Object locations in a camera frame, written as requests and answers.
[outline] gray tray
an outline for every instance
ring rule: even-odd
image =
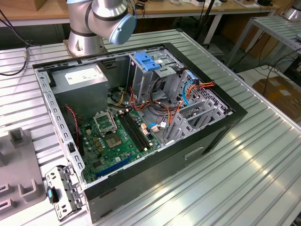
[[[0,220],[46,197],[29,130],[0,137]]]

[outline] motherboard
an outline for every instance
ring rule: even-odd
[[[161,147],[150,131],[143,129],[136,110],[123,114],[105,112],[79,129],[83,135],[83,176],[87,183]]]

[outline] aluminum extrusion table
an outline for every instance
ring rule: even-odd
[[[123,46],[105,44],[113,51],[167,41],[248,114],[213,151],[96,225],[289,225],[301,211],[301,128],[183,32],[136,34]],[[70,56],[63,44],[29,51],[30,62],[24,73],[0,77],[0,134],[20,126],[29,129],[40,171],[45,175],[66,160],[31,64]],[[0,51],[0,72],[18,70],[23,52]],[[85,208],[59,223],[46,199],[2,220],[0,225],[90,225]]]
[[[292,50],[298,50],[301,48],[301,42],[296,39],[297,34],[301,33],[301,22],[294,23],[281,16],[254,17],[249,20],[244,31],[232,49],[230,57],[226,63],[227,66],[232,63],[233,58],[237,54],[237,51],[253,26],[258,27],[260,31],[256,34],[246,51],[255,44],[263,32],[266,32],[283,43],[283,47],[287,46]],[[280,55],[283,50],[284,48],[281,48],[277,55]]]

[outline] ram slot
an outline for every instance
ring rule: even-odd
[[[134,120],[128,114],[119,115],[118,118],[140,152],[150,147],[145,136],[137,128]]]

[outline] sticker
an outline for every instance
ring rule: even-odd
[[[280,90],[280,92],[283,94],[283,96],[290,96],[291,93],[287,91],[286,89]]]
[[[163,61],[162,60],[155,60],[155,63],[156,64],[161,64],[161,63],[163,63]]]
[[[67,73],[65,75],[66,80],[69,85],[73,85],[76,83],[89,81],[92,79],[103,78],[103,74],[96,71],[94,68],[88,68],[76,72]]]
[[[272,83],[273,86],[280,86],[281,84],[278,81],[271,80],[270,83]]]
[[[161,122],[159,126],[165,128],[166,122]]]

